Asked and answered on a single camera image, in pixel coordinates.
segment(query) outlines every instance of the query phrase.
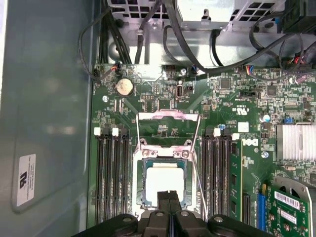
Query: pcie slot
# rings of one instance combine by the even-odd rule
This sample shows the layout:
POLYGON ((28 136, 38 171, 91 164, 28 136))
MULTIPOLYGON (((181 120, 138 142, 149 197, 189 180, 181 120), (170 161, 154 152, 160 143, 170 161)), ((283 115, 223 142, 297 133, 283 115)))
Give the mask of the pcie slot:
POLYGON ((257 228, 266 231, 266 196, 257 194, 257 228))
POLYGON ((127 129, 125 130, 126 134, 121 135, 122 141, 122 155, 121 155, 121 164, 122 164, 122 197, 121 197, 121 211, 122 213, 127 213, 127 199, 128 199, 128 135, 127 129))
POLYGON ((250 195, 242 195, 242 221, 243 223, 250 225, 250 195))
POLYGON ((105 174, 104 174, 104 220, 109 220, 111 216, 111 181, 112 181, 112 138, 109 135, 105 137, 104 145, 104 160, 105 160, 105 174))
POLYGON ((96 223, 103 222, 103 211, 104 211, 104 203, 103 203, 103 196, 104 196, 104 139, 102 137, 98 138, 97 142, 97 177, 96 177, 96 223))
POLYGON ((120 137, 113 136, 112 138, 112 162, 113 162, 113 202, 112 202, 112 217, 119 214, 119 200, 120 200, 120 137))

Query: metal bracket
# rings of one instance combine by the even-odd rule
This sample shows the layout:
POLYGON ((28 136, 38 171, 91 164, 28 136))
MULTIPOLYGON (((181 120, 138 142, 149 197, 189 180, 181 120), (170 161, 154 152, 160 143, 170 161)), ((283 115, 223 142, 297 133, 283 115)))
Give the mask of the metal bracket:
POLYGON ((136 116, 136 126, 137 126, 137 137, 138 137, 138 147, 142 150, 142 143, 139 132, 139 121, 140 120, 153 120, 162 119, 163 117, 173 117, 176 120, 191 120, 197 122, 197 127, 194 135, 193 142, 191 144, 190 152, 194 150, 194 145, 198 136, 198 128, 201 121, 201 116, 199 114, 184 114, 179 110, 157 110, 154 113, 138 113, 136 116))

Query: screw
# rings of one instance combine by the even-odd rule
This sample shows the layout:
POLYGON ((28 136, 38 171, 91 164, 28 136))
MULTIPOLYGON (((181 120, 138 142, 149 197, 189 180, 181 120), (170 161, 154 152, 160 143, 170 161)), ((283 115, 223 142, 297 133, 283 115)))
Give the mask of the screw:
POLYGON ((262 152, 261 153, 261 157, 262 158, 268 158, 269 157, 269 153, 268 152, 262 152))
POLYGON ((182 152, 182 156, 183 156, 184 158, 188 158, 188 157, 189 157, 189 152, 188 152, 188 151, 183 151, 183 152, 182 152))
POLYGON ((152 25, 152 27, 153 27, 154 30, 157 29, 157 27, 158 27, 157 23, 154 22, 153 25, 152 25))
POLYGON ((270 221, 274 221, 275 220, 275 216, 271 213, 269 213, 269 220, 270 221))
POLYGON ((144 156, 144 157, 149 156, 149 151, 148 151, 148 150, 143 150, 143 156, 144 156))
POLYGON ((185 74, 187 73, 187 70, 185 68, 180 70, 180 74, 185 76, 185 74))
POLYGON ((214 220, 215 220, 216 222, 223 222, 223 221, 224 221, 224 219, 223 219, 222 217, 220 217, 220 216, 215 216, 215 217, 214 217, 214 220))
POLYGON ((188 215, 189 215, 189 213, 187 211, 182 211, 181 212, 181 216, 188 216, 188 215))
POLYGON ((104 103, 107 103, 107 102, 109 101, 109 97, 108 97, 107 95, 104 95, 104 96, 102 97, 102 101, 103 101, 104 103))
POLYGON ((285 223, 285 224, 283 225, 283 227, 284 227, 285 231, 287 231, 287 232, 289 232, 290 229, 291 229, 288 223, 285 223))

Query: blue slot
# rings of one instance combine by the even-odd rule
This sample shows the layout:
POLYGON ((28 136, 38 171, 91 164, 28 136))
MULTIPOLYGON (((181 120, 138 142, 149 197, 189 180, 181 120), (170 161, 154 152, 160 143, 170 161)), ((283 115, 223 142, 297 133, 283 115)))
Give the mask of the blue slot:
POLYGON ((257 195, 257 228, 266 231, 266 196, 257 195))

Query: circuit board component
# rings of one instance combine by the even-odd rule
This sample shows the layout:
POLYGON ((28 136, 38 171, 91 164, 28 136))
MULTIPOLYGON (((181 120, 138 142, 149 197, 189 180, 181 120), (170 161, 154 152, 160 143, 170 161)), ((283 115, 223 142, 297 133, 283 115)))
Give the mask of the circuit board component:
POLYGON ((316 189, 276 177, 267 189, 267 228, 274 236, 315 236, 313 207, 316 189))

